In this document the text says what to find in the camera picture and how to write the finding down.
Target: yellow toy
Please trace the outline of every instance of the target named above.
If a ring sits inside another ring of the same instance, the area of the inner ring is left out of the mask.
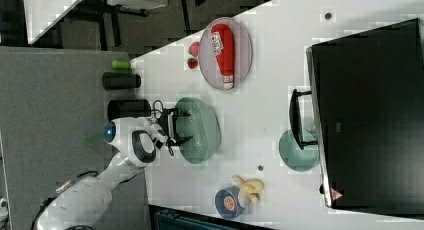
[[[241,178],[238,175],[233,176],[233,180],[239,185],[240,187],[240,195],[241,196],[247,196],[250,201],[257,204],[259,201],[259,192],[264,189],[264,184],[258,180],[258,179],[251,179],[248,181],[244,181],[243,178]]]

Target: gray partition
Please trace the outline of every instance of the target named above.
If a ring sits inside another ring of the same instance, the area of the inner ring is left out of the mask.
[[[112,148],[101,138],[87,138],[103,130],[109,100],[134,99],[133,90],[107,92],[101,84],[112,60],[128,55],[2,47],[0,58],[0,131],[10,219],[12,229],[29,229],[42,201],[58,186],[108,165]],[[112,194],[112,205],[96,229],[150,229],[144,172]]]

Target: green cup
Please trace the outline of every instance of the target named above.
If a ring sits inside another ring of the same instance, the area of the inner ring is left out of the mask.
[[[315,141],[314,137],[305,129],[302,130],[304,141]],[[291,169],[304,172],[315,167],[319,160],[318,145],[308,145],[300,149],[292,130],[287,130],[280,138],[280,157]]]

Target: white plate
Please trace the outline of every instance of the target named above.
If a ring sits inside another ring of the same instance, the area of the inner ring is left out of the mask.
[[[223,78],[219,70],[211,43],[211,29],[215,24],[228,25],[233,32],[234,39],[234,87],[244,81],[252,63],[252,43],[246,29],[231,18],[218,18],[205,29],[200,39],[199,65],[206,81],[214,88],[225,90]]]

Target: warning sticker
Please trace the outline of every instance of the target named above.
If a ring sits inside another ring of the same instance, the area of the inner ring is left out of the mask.
[[[218,56],[221,54],[222,49],[224,49],[224,45],[222,44],[221,36],[219,35],[219,32],[213,32],[211,35],[212,40],[212,48],[215,53],[215,56]]]
[[[331,190],[331,198],[333,199],[333,201],[336,201],[337,199],[343,197],[343,194],[337,192],[336,190],[332,188],[330,190]]]

